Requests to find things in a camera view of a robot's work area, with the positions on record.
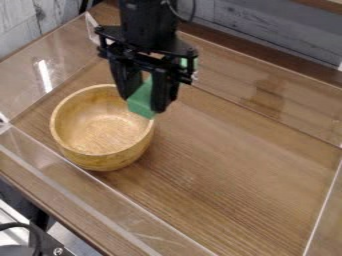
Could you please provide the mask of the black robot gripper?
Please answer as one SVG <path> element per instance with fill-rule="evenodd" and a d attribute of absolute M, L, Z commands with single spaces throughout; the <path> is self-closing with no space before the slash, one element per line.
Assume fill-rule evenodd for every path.
<path fill-rule="evenodd" d="M 109 60 L 109 68 L 120 97 L 127 100 L 143 83 L 143 65 L 188 60 L 187 73 L 193 76 L 197 50 L 177 37 L 177 24 L 191 22 L 196 0 L 188 18 L 177 11 L 177 0 L 117 0 L 117 25 L 98 25 L 98 56 Z M 152 72 L 151 109 L 163 113 L 177 98 L 180 82 L 165 69 Z"/>

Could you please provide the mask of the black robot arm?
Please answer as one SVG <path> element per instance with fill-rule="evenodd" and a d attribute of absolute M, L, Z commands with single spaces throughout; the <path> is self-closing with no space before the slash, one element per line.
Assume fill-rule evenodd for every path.
<path fill-rule="evenodd" d="M 176 34 L 177 0 L 118 0 L 118 14 L 118 25 L 94 28 L 98 56 L 128 110 L 151 119 L 192 83 L 199 53 Z"/>

